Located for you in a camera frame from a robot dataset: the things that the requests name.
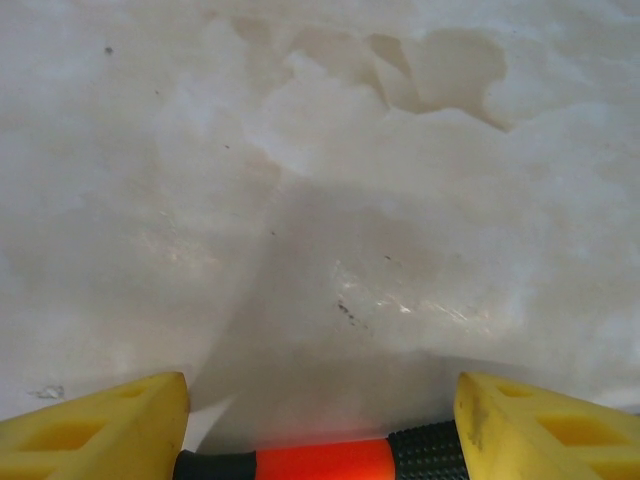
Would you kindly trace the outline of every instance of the yellow plastic part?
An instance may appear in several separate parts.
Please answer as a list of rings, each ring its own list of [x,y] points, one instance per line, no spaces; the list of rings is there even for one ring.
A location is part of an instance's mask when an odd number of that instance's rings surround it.
[[[168,480],[188,413],[163,373],[0,422],[0,480]]]
[[[640,480],[640,418],[478,373],[455,419],[471,480]]]

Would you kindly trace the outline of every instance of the rectangular hole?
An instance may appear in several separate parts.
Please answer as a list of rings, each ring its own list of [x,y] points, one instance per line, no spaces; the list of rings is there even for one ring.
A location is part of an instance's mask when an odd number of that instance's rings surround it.
[[[610,461],[590,465],[603,480],[638,480],[640,460]]]
[[[45,480],[53,470],[7,470],[0,468],[0,480]]]
[[[49,425],[33,435],[20,450],[25,452],[78,450],[105,424],[104,421],[88,420]]]
[[[131,387],[118,392],[118,396],[123,398],[135,398],[142,395],[146,390],[146,387]]]
[[[507,397],[530,397],[533,395],[529,390],[516,385],[498,385],[498,390]]]
[[[631,443],[621,433],[587,416],[540,415],[538,423],[567,447],[625,445]]]

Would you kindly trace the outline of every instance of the black rubber grip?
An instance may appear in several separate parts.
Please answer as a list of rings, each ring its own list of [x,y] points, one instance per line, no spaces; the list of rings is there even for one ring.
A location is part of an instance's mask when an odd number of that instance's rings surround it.
[[[392,433],[387,440],[396,480],[469,480],[453,420]]]
[[[254,480],[256,453],[199,455],[183,450],[173,468],[173,480]]]

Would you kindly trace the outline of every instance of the orange cylinder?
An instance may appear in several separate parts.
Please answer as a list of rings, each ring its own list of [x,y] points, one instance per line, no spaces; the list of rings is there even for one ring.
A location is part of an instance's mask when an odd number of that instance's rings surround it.
[[[256,452],[256,480],[395,480],[386,439]]]

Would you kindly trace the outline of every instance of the textured black grip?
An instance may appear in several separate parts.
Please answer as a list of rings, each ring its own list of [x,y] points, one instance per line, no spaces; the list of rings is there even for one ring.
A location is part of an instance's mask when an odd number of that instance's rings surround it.
[[[254,480],[256,453],[200,455],[183,450],[173,468],[173,480]]]
[[[392,433],[396,480],[469,480],[455,422]]]

